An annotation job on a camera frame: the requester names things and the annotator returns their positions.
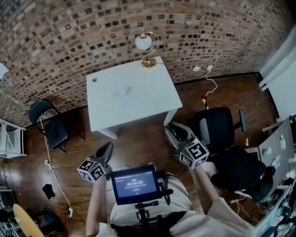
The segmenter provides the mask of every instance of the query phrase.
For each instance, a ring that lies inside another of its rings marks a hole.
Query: display screen
[[[152,171],[115,177],[115,185],[119,198],[157,191]]]

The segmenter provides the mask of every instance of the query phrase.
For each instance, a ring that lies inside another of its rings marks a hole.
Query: black office chair
[[[57,115],[49,121],[44,129],[41,129],[38,127],[37,121],[39,120],[40,116],[49,109],[55,110]],[[69,140],[69,130],[67,125],[69,125],[69,127],[71,127],[76,134],[85,140],[85,137],[83,137],[69,121],[66,123],[66,118],[63,113],[60,113],[49,100],[38,100],[34,105],[32,105],[29,110],[29,120],[47,137],[49,146],[52,149],[59,148],[63,152],[67,152],[66,149],[61,148],[61,146]]]
[[[188,124],[199,140],[203,140],[211,154],[219,153],[234,143],[234,131],[247,131],[245,112],[239,111],[240,122],[233,124],[229,108],[218,107],[197,112]]]
[[[247,131],[247,120],[240,110],[240,122],[233,124],[229,108],[218,107],[197,112],[188,124],[198,139],[207,146],[218,174],[211,177],[218,188],[231,192],[243,190],[252,197],[254,203],[261,201],[271,190],[273,167],[266,167],[254,159],[242,147],[234,146],[234,131],[241,127]]]

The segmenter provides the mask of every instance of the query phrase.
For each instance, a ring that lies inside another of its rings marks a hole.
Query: desk lamp
[[[142,66],[146,69],[153,69],[156,66],[156,60],[152,57],[150,57],[154,51],[157,50],[157,48],[159,47],[159,38],[156,34],[154,34],[153,32],[142,32],[140,35],[137,36],[137,38],[135,39],[135,44],[136,47],[140,50],[147,50],[151,47],[152,45],[152,39],[151,37],[147,34],[153,34],[156,36],[157,40],[158,40],[158,44],[157,47],[152,50],[147,56],[144,56],[141,61],[142,61]]]

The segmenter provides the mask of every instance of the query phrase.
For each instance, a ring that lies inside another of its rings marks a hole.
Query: white wall
[[[267,64],[260,70],[260,74],[265,79],[276,66],[294,49],[296,46],[296,26],[294,26],[290,35],[279,48],[279,50],[272,56],[272,58],[267,62]]]
[[[282,121],[296,115],[296,27],[287,40],[260,70],[262,91],[269,89]]]
[[[268,85],[268,89],[281,120],[296,114],[296,60]]]

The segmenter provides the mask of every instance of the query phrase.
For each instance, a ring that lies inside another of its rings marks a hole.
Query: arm
[[[106,178],[99,179],[93,185],[92,197],[86,218],[86,236],[94,237],[99,233],[99,223],[107,223]]]
[[[214,201],[219,198],[219,194],[201,165],[196,169],[190,169],[190,172],[203,212],[207,214]]]

